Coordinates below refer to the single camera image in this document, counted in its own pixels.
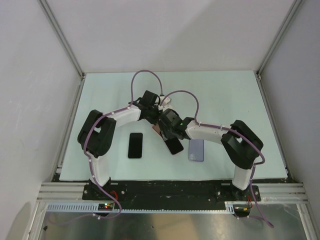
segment aluminum frame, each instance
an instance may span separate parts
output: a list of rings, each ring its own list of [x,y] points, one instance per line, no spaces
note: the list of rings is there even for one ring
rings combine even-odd
[[[43,182],[37,197],[40,203],[105,203],[82,200],[85,182]],[[259,187],[262,204],[309,204],[302,183],[255,183]]]
[[[43,13],[45,14],[48,22],[50,23],[52,30],[54,31],[54,33],[58,37],[63,49],[65,50],[66,54],[70,58],[75,70],[77,71],[79,76],[82,78],[84,76],[84,72],[82,71],[82,69],[78,63],[78,60],[77,60],[74,52],[72,51],[71,46],[68,43],[64,33],[62,32],[62,29],[61,29],[55,15],[54,15],[54,13],[52,12],[47,0],[37,0],[37,1],[39,2],[40,7],[42,8]]]
[[[84,85],[85,85],[85,81],[86,81],[86,75],[83,76],[82,81],[79,83],[78,89],[76,91],[75,98],[74,98],[74,101],[73,101],[73,105],[72,105],[72,108],[71,108],[71,111],[70,111],[70,114],[69,114],[69,117],[68,117],[68,122],[66,124],[65,129],[64,129],[63,138],[62,138],[61,143],[60,143],[60,147],[59,147],[60,150],[59,150],[59,152],[58,152],[58,154],[56,156],[55,164],[53,165],[53,169],[52,169],[51,174],[50,174],[50,180],[53,179],[55,173],[61,173],[62,165],[63,165],[63,159],[64,159],[65,154],[66,154],[68,142],[69,142],[69,139],[70,139],[71,130],[72,130],[72,127],[74,125],[74,121],[75,121],[75,118],[76,118],[76,113],[77,113],[79,101],[80,101],[80,98],[81,98],[82,90],[83,90]]]
[[[292,22],[294,21],[297,13],[301,9],[301,6],[303,5],[304,2],[305,2],[305,0],[295,0],[293,2],[290,10],[288,11],[287,15],[285,16],[285,18],[282,22],[278,32],[276,33],[268,51],[266,52],[266,55],[264,56],[259,69],[257,70],[259,75],[261,75],[262,72],[264,71],[264,69],[266,68],[266,65],[268,64],[268,62],[270,61],[270,59],[274,55],[275,51],[277,50],[277,47],[279,46],[281,40],[286,35],[289,27],[291,26]]]
[[[314,221],[312,220],[312,216],[310,213],[311,207],[308,204],[297,204],[298,212],[300,215],[300,219],[304,228],[304,232],[306,235],[306,239],[308,240],[318,240],[319,229],[314,225]]]
[[[264,107],[265,107],[266,113],[267,113],[269,121],[271,123],[271,128],[272,128],[272,131],[273,131],[273,134],[274,134],[274,137],[275,137],[276,144],[279,147],[279,152],[280,152],[284,167],[286,168],[286,171],[287,171],[287,174],[288,174],[288,169],[287,169],[288,163],[286,161],[286,157],[285,157],[285,154],[284,154],[284,148],[283,148],[283,146],[281,144],[281,140],[280,140],[280,137],[279,137],[279,134],[278,134],[279,131],[278,131],[277,126],[276,126],[274,115],[273,115],[272,110],[270,108],[270,104],[269,104],[269,101],[268,101],[268,98],[267,98],[267,95],[266,95],[265,88],[264,88],[264,86],[262,84],[262,81],[261,81],[261,76],[258,75],[258,73],[255,73],[255,79],[256,79],[257,85],[258,85],[259,90],[260,90],[260,94],[261,94],[261,97],[262,97],[262,100],[263,100],[263,103],[264,103]]]
[[[29,221],[23,240],[38,240],[42,233],[42,224],[45,220],[48,204],[46,202],[37,202],[34,208],[32,219]]]

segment lavender smartphone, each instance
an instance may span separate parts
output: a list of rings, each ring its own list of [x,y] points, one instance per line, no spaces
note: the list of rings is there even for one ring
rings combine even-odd
[[[205,160],[205,141],[203,139],[190,139],[189,160],[203,162]]]

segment black smartphone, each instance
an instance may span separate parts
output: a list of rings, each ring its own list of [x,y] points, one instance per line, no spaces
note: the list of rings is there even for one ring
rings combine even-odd
[[[181,151],[184,150],[184,146],[182,146],[181,142],[176,137],[172,138],[172,139],[165,140],[164,142],[172,155],[180,153]]]
[[[160,127],[159,125],[153,125],[152,129],[162,138],[162,134],[160,132]],[[172,139],[168,139],[166,141],[164,141],[165,145],[167,146],[167,148],[169,149],[170,153],[172,155],[175,155],[177,153],[180,153],[181,151],[184,150],[184,146],[182,146],[181,142],[179,141],[178,138],[172,138]]]
[[[140,159],[142,157],[142,139],[143,134],[141,132],[130,133],[129,138],[129,159]]]

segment white table surface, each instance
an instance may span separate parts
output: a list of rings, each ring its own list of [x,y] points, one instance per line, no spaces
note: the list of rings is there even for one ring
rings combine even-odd
[[[244,121],[263,141],[266,162],[256,168],[254,178],[286,178],[286,170],[253,71],[157,72],[163,93],[188,90],[200,103],[202,123],[231,124]],[[63,160],[61,181],[90,178],[89,163],[77,136],[93,109],[107,113],[128,105],[134,72],[89,73],[86,76],[74,124]],[[160,94],[157,79],[150,73],[138,74],[133,85],[134,99],[145,90]],[[193,117],[196,102],[186,93],[170,96],[172,106],[183,119]],[[143,133],[141,159],[128,158],[130,133]],[[234,164],[220,144],[204,143],[204,162],[189,161],[189,141],[181,141],[184,151],[171,155],[146,120],[117,128],[106,155],[113,180],[219,180],[232,179]]]

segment metal floor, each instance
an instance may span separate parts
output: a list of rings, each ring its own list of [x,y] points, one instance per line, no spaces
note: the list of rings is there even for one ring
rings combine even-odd
[[[261,205],[275,226],[257,219],[237,220],[230,214],[128,214],[114,219],[81,218],[65,226],[48,224],[41,240],[306,240],[295,204]],[[53,213],[54,222],[83,213]],[[253,206],[251,215],[259,215]]]

